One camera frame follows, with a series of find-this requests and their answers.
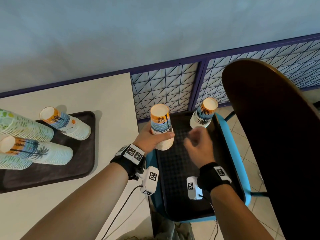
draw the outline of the blue-gray wall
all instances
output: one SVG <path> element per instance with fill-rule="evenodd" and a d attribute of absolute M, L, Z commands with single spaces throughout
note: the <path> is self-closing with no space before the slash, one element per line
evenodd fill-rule
<path fill-rule="evenodd" d="M 320 32 L 320 0 L 0 0 L 0 92 Z"/>

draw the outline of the person's left arm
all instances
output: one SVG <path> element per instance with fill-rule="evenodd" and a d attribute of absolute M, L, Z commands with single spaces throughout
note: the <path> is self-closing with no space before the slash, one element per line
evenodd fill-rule
<path fill-rule="evenodd" d="M 146 155 L 159 142 L 172 137 L 173 132 L 152 135 L 149 122 L 133 144 Z M 110 163 L 46 214 L 21 240 L 94 240 L 127 182 L 127 171 L 116 162 Z"/>

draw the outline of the paper cup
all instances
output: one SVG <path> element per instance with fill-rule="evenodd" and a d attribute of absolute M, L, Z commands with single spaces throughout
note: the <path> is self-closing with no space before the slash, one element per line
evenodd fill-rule
<path fill-rule="evenodd" d="M 208 127 L 214 115 L 214 111 L 218 108 L 218 102 L 211 97 L 203 100 L 200 106 L 194 111 L 191 119 L 190 126 L 195 128 L 197 126 Z"/>
<path fill-rule="evenodd" d="M 162 134 L 166 132 L 173 132 L 171 126 L 171 120 L 169 116 L 169 108 L 164 104 L 153 105 L 150 109 L 151 117 L 151 132 L 154 135 Z M 167 150 L 174 143 L 174 138 L 171 138 L 166 141 L 162 141 L 156 145 L 158 150 Z"/>
<path fill-rule="evenodd" d="M 73 155 L 72 149 L 64 145 L 13 136 L 5 137 L 0 142 L 0 152 L 34 163 L 52 165 L 65 165 Z"/>
<path fill-rule="evenodd" d="M 78 118 L 58 111 L 54 107 L 46 107 L 40 112 L 40 119 L 58 129 L 66 136 L 79 141 L 87 139 L 91 134 L 91 128 Z"/>
<path fill-rule="evenodd" d="M 32 161 L 0 153 L 0 169 L 26 169 Z"/>
<path fill-rule="evenodd" d="M 50 141 L 54 136 L 54 131 L 26 117 L 0 109 L 0 134 Z"/>

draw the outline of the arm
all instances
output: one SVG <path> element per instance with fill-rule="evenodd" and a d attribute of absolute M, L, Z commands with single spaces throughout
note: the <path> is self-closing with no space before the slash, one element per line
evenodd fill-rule
<path fill-rule="evenodd" d="M 189 137 L 197 144 L 193 146 L 189 138 L 184 142 L 194 164 L 201 168 L 214 162 L 212 141 L 207 130 L 196 127 L 190 131 Z M 217 186 L 211 190 L 210 196 L 224 239 L 273 240 L 231 186 Z"/>
<path fill-rule="evenodd" d="M 159 142 L 172 137 L 172 132 L 152 135 L 149 122 L 133 144 L 147 154 Z M 110 163 L 46 214 L 21 240 L 94 240 L 127 182 L 126 170 Z"/>

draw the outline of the person's right arm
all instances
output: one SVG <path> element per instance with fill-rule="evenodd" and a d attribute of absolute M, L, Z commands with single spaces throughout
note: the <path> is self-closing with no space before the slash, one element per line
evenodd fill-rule
<path fill-rule="evenodd" d="M 214 162 L 213 145 L 206 128 L 194 128 L 189 138 L 185 139 L 184 145 L 198 168 Z M 225 240 L 273 240 L 230 185 L 217 186 L 210 195 Z"/>

